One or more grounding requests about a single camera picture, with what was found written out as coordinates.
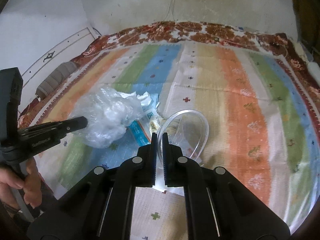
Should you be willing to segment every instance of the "clear plastic lid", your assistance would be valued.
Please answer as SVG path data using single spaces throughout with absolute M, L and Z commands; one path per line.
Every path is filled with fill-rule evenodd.
M 169 143 L 181 148 L 184 156 L 201 163 L 200 154 L 209 136 L 209 124 L 203 114 L 196 110 L 183 110 L 170 116 L 158 132 L 157 153 L 161 164 L 162 135 L 168 133 Z

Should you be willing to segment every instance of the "white wall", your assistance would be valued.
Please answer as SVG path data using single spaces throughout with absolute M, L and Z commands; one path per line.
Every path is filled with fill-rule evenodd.
M 86 26 L 81 0 L 9 0 L 0 14 L 0 69 L 18 67 L 23 74 Z
M 82 0 L 93 27 L 103 34 L 163 20 L 170 0 Z M 292 0 L 176 0 L 174 18 L 285 32 L 295 40 Z

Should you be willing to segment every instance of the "colorful bedsheet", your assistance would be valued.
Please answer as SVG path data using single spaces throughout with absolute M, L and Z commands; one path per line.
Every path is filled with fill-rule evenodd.
M 126 93 L 157 93 L 164 118 L 195 109 L 208 119 L 204 166 L 226 167 L 294 231 L 319 196 L 320 116 L 318 101 L 284 56 L 195 41 L 121 47 L 89 47 L 85 54 L 94 55 L 42 102 L 30 123 L 66 119 L 77 100 L 101 83 Z M 140 141 L 128 129 L 107 149 L 69 134 L 37 157 L 39 171 L 55 192 L 69 189 L 93 167 L 113 168 L 136 155 L 150 141 L 149 131 L 137 126 Z M 132 239 L 186 239 L 185 220 L 183 197 L 137 189 Z

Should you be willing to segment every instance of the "crumpled plastic bag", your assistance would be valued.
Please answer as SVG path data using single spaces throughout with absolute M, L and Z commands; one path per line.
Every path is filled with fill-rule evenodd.
M 102 86 L 77 101 L 69 117 L 84 116 L 88 119 L 88 125 L 73 133 L 81 137 L 86 145 L 107 148 L 125 134 L 126 127 L 144 116 L 142 107 L 150 103 L 147 92 L 137 96 L 136 92 L 126 94 Z

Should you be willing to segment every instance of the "finger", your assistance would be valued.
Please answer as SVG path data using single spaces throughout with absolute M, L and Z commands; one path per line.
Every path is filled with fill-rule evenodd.
M 24 195 L 24 201 L 28 205 L 30 204 L 33 208 L 38 207 L 42 203 L 42 192 L 28 192 Z
M 38 174 L 37 164 L 33 157 L 27 160 L 26 169 L 28 174 Z
M 20 209 L 8 184 L 0 183 L 0 200 L 15 209 Z
M 38 173 L 32 173 L 25 178 L 24 200 L 34 208 L 42 202 L 41 179 Z
M 0 183 L 1 182 L 16 189 L 22 189 L 24 186 L 23 180 L 9 168 L 0 168 Z

